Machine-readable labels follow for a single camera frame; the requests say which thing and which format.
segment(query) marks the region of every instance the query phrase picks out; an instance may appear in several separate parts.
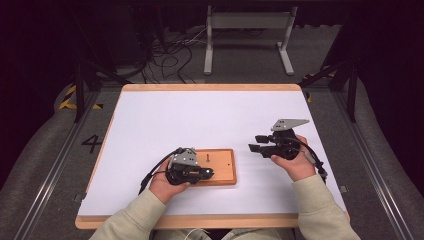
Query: metal frame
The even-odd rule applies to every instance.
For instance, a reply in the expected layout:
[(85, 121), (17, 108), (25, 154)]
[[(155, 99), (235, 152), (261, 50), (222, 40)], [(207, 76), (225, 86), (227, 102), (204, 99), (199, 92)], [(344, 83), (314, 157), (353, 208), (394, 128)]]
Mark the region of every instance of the metal frame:
[(333, 93), (333, 96), (337, 107), (342, 113), (344, 120), (353, 135), (355, 143), (360, 150), (362, 163), (364, 164), (365, 170), (371, 179), (375, 191), (381, 201), (384, 210), (387, 213), (387, 217), (389, 218), (393, 229), (398, 236), (398, 239), (414, 239), (411, 231), (408, 228), (408, 225), (402, 216), (402, 213), (400, 212), (400, 209), (396, 204), (395, 199), (393, 198), (390, 188), (387, 186), (383, 176), (380, 173), (380, 170), (375, 163), (375, 160), (364, 140), (364, 137), (361, 134), (360, 129), (355, 123), (351, 122), (349, 114), (345, 111), (346, 102), (342, 93)]
[(99, 92), (90, 92), (85, 106), (85, 109), (88, 109), (88, 111), (85, 111), (81, 116), (80, 121), (75, 122), (72, 126), (68, 137), (66, 138), (65, 143), (63, 144), (62, 149), (59, 152), (59, 155), (56, 157), (56, 160), (52, 168), (50, 169), (49, 174), (41, 185), (40, 190), (38, 191), (37, 196), (35, 197), (31, 208), (29, 209), (14, 239), (29, 239), (32, 231), (34, 230), (38, 220), (41, 217), (41, 214), (43, 213), (44, 208), (47, 205), (51, 194), (53, 193), (57, 182), (59, 181), (59, 177), (68, 161), (68, 156), (71, 147), (75, 142), (79, 131), (84, 125), (85, 119), (87, 118), (87, 115), (90, 111), (90, 107), (93, 106), (98, 95)]
[(278, 51), (283, 61), (287, 75), (293, 75), (293, 67), (287, 54), (287, 44), (290, 38), (293, 23), (296, 18), (297, 7), (292, 7), (290, 12), (212, 12), (212, 7), (208, 6), (206, 32), (207, 46), (205, 55), (204, 74), (212, 74), (213, 42), (212, 29), (229, 28), (267, 28), (284, 29), (284, 39), (277, 42)]

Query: yellow tape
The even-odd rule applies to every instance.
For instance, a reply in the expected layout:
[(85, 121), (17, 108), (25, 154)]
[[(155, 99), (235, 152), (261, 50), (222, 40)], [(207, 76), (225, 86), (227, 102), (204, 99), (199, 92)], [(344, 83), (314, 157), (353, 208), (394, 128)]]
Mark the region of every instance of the yellow tape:
[[(65, 108), (67, 108), (67, 109), (77, 109), (77, 105), (76, 104), (69, 103), (69, 101), (70, 101), (70, 99), (72, 97), (72, 94), (74, 94), (74, 92), (76, 91), (76, 89), (77, 89), (77, 86), (73, 83), (71, 85), (71, 87), (69, 87), (68, 92), (66, 92), (66, 95), (63, 98), (62, 103), (59, 106), (59, 109), (65, 109)], [(93, 109), (103, 109), (103, 104), (96, 103), (96, 104), (93, 105)]]

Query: metal stand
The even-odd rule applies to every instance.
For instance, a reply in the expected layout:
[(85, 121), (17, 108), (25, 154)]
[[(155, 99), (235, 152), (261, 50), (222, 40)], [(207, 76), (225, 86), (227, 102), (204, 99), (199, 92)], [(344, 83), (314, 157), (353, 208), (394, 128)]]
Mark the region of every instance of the metal stand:
[(355, 120), (355, 100), (356, 100), (356, 85), (357, 85), (357, 71), (355, 65), (350, 62), (341, 62), (333, 66), (327, 67), (319, 73), (308, 77), (308, 79), (298, 83), (301, 88), (304, 88), (321, 78), (327, 76), (328, 74), (337, 71), (333, 79), (328, 84), (330, 91), (340, 92), (346, 82), (349, 80), (348, 96), (347, 96), (347, 112), (349, 114), (350, 120), (356, 122)]
[(131, 84), (130, 81), (108, 71), (96, 63), (83, 61), (76, 69), (75, 85), (77, 92), (77, 115), (74, 122), (78, 122), (85, 112), (84, 82), (87, 83), (90, 91), (99, 91), (102, 87), (95, 72), (100, 72), (122, 85)]
[(212, 74), (213, 42), (212, 29), (214, 28), (273, 28), (285, 29), (284, 39), (277, 43), (281, 60), (287, 75), (293, 75), (293, 67), (286, 47), (290, 38), (294, 19), (296, 18), (297, 7), (292, 7), (290, 12), (271, 12), (271, 13), (240, 13), (240, 12), (212, 12), (211, 6), (208, 6), (206, 31), (207, 46), (205, 56), (205, 75)]

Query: beige sleeve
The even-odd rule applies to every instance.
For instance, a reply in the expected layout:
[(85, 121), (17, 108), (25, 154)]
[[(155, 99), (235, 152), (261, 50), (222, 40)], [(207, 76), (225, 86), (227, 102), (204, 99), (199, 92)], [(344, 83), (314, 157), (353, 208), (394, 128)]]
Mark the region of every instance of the beige sleeve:
[(90, 239), (149, 239), (166, 206), (144, 190), (128, 207), (108, 218)]
[(293, 183), (299, 207), (299, 227), (313, 239), (360, 239), (319, 175)]

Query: person's right hand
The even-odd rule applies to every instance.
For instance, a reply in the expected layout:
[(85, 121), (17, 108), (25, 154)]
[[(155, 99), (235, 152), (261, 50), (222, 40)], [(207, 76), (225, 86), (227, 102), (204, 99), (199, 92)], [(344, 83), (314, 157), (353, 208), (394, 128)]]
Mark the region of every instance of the person's right hand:
[(168, 158), (160, 165), (149, 187), (149, 190), (165, 205), (171, 200), (171, 198), (178, 193), (185, 191), (190, 186), (190, 183), (188, 182), (176, 186), (171, 185), (168, 182), (168, 179), (166, 179), (165, 176), (165, 171), (170, 160), (171, 158)]
[[(307, 144), (306, 138), (296, 135), (303, 143)], [(277, 155), (272, 155), (271, 160), (278, 166), (284, 168), (291, 179), (296, 182), (316, 174), (314, 165), (305, 157), (307, 152), (305, 146), (301, 145), (300, 152), (293, 160), (287, 160)]]

